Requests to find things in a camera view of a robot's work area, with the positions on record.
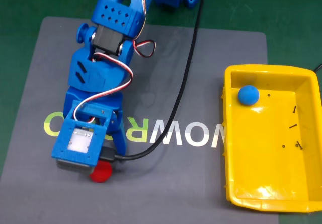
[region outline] screw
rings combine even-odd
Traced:
[[[123,49],[123,44],[121,44],[119,47],[119,56],[122,54],[122,49]]]
[[[94,38],[95,38],[95,35],[96,35],[96,32],[94,32],[93,34],[92,34],[92,37],[91,37],[91,42],[94,40]]]
[[[302,146],[300,145],[300,143],[299,143],[298,141],[297,141],[297,145],[299,145],[299,146],[300,146],[300,149],[303,149],[303,148],[302,148]]]

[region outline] black screw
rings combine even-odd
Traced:
[[[299,146],[300,146],[300,149],[303,149],[303,148],[302,148],[302,146],[300,145],[300,143],[299,143],[298,141],[297,141],[297,145],[299,145]]]

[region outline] yellow plastic bin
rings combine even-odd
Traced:
[[[238,101],[241,87],[256,104]],[[322,110],[314,72],[277,65],[235,65],[223,88],[226,195],[261,211],[322,210]]]

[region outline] gray mat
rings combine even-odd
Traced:
[[[200,29],[175,119],[177,132],[147,157],[115,164],[110,180],[97,184],[58,169],[50,156],[56,137],[44,131],[45,118],[62,110],[71,56],[80,48],[76,31],[84,21],[49,17],[42,22],[0,180],[0,223],[277,223],[276,214],[226,201],[221,135],[216,141],[224,70],[232,64],[267,63],[265,35]],[[139,142],[129,141],[130,153],[149,147],[156,123],[166,123],[192,32],[146,26],[142,39],[154,39],[156,53],[151,59],[134,56],[134,81],[124,91],[123,106],[125,129],[132,127],[129,117],[138,127],[145,119],[147,131],[133,132]],[[50,128],[59,131],[61,125],[62,118],[55,117]]]

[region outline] blue ball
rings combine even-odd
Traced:
[[[240,103],[246,106],[251,106],[257,103],[260,97],[260,93],[258,92],[256,87],[253,86],[244,86],[238,92],[238,99]]]

